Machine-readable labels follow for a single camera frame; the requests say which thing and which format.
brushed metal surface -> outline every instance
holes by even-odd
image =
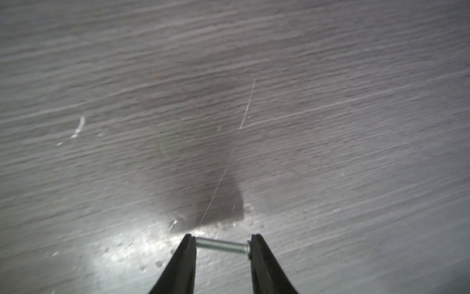
[[[259,232],[300,293],[464,293],[469,12],[3,1],[0,292],[146,293],[185,233]],[[196,293],[251,292],[198,254]]]

screw thread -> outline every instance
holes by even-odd
[[[243,255],[250,254],[250,243],[235,243],[230,241],[215,240],[209,238],[196,237],[196,247],[211,250],[233,252]]]

screw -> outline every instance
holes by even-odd
[[[247,243],[244,244],[202,237],[195,238],[196,247],[198,248],[226,251],[250,256],[250,241],[247,241]]]

scratch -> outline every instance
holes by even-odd
[[[160,148],[160,151],[163,153],[163,155],[165,156],[165,159],[168,160],[169,157],[168,157],[168,154],[166,154],[166,151],[165,149],[163,148],[162,144],[160,143],[160,141],[158,141],[158,147]]]
[[[242,129],[243,123],[245,122],[246,113],[248,112],[248,107],[250,106],[250,102],[251,102],[251,97],[253,97],[253,90],[255,89],[255,82],[256,82],[256,79],[253,81],[253,86],[251,86],[250,98],[248,99],[248,104],[246,105],[245,115],[243,115],[242,124],[240,125],[239,130]]]
[[[215,187],[214,195],[212,195],[212,199],[211,199],[211,201],[209,202],[209,205],[207,206],[207,209],[206,209],[206,211],[204,212],[203,217],[201,218],[201,221],[199,222],[198,226],[203,222],[203,219],[204,219],[204,217],[205,217],[207,211],[209,210],[209,207],[211,207],[212,201],[214,201],[215,193],[217,193],[217,189],[219,188],[220,183],[222,182],[222,179],[224,178],[226,171],[227,171],[227,168],[225,168],[224,173],[222,174],[222,177],[220,178],[219,183],[217,184],[217,187]]]
[[[446,78],[449,78],[449,77],[460,76],[460,75],[464,75],[468,72],[470,72],[470,69],[464,69],[464,70],[461,70],[461,71],[458,71],[458,72],[447,73],[447,74],[444,74],[444,75],[441,75],[441,76],[438,76],[438,77],[435,77],[435,78],[430,78],[428,80],[425,80],[422,83],[407,84],[403,87],[398,87],[398,89],[408,88],[408,87],[416,87],[416,86],[419,86],[419,85],[426,85],[427,83],[432,82],[432,81],[438,81],[438,80],[446,79]],[[134,91],[136,89],[141,89],[141,88],[145,88],[145,87],[148,87],[148,86],[149,85],[147,83],[143,83],[143,84],[137,85],[135,87],[125,88],[123,90],[119,90],[117,92],[107,94],[105,96],[99,97],[98,99],[99,100],[107,99],[107,98],[113,97],[115,95],[131,92],[131,91]],[[58,107],[58,108],[47,109],[45,111],[32,112],[32,113],[28,113],[28,114],[25,114],[25,115],[15,116],[15,117],[12,117],[12,118],[9,118],[9,119],[2,119],[2,120],[0,120],[0,123],[4,124],[4,123],[14,122],[14,121],[22,120],[22,119],[34,118],[34,117],[39,116],[39,115],[44,115],[44,114],[64,111],[64,110],[67,110],[67,109],[72,109],[72,108],[75,108],[75,107],[85,105],[87,103],[88,102],[80,102],[80,103],[70,104],[70,105],[66,105],[66,106],[62,106],[62,107]]]
[[[364,95],[364,96],[359,96],[359,97],[347,99],[347,100],[344,100],[344,101],[339,101],[339,102],[335,102],[335,103],[331,103],[331,104],[327,104],[327,105],[322,105],[322,106],[318,106],[318,107],[314,107],[314,108],[310,108],[310,109],[304,109],[304,110],[301,110],[301,111],[297,111],[297,112],[288,113],[288,114],[280,115],[280,116],[273,117],[273,118],[268,118],[268,119],[256,121],[256,122],[253,122],[253,123],[250,123],[250,124],[246,125],[245,128],[249,128],[249,127],[253,127],[253,126],[261,125],[261,124],[266,124],[266,123],[276,121],[276,120],[287,119],[287,118],[291,118],[291,117],[294,117],[294,116],[302,115],[302,114],[305,114],[305,113],[309,113],[309,112],[313,112],[313,111],[317,111],[317,110],[321,110],[321,109],[325,109],[325,108],[330,108],[330,107],[339,106],[339,105],[342,105],[342,104],[348,104],[348,103],[351,103],[351,102],[364,100],[364,99],[367,99],[367,98],[370,98],[370,97],[374,97],[376,95],[381,95],[381,94],[386,94],[386,93],[396,91],[396,90],[406,89],[406,88],[411,87],[411,86],[412,86],[412,84],[399,86],[399,87],[394,87],[394,88],[390,88],[390,89],[387,89],[387,90],[370,93],[370,94],[367,94],[367,95]]]
[[[73,135],[70,136],[70,138],[73,139],[73,138],[78,137],[84,125],[85,125],[85,117],[82,115],[80,116],[80,122],[78,123],[78,127],[75,129],[75,132],[73,133]]]
[[[174,221],[172,222],[172,224],[170,225],[170,227],[168,228],[168,230],[171,230],[172,227],[173,227],[174,225],[176,225],[177,222],[178,222],[178,220],[174,220]]]

gray surface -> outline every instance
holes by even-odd
[[[469,13],[3,1],[1,292],[146,293],[185,232],[260,232],[301,293],[464,293]],[[196,293],[250,291],[199,253]]]

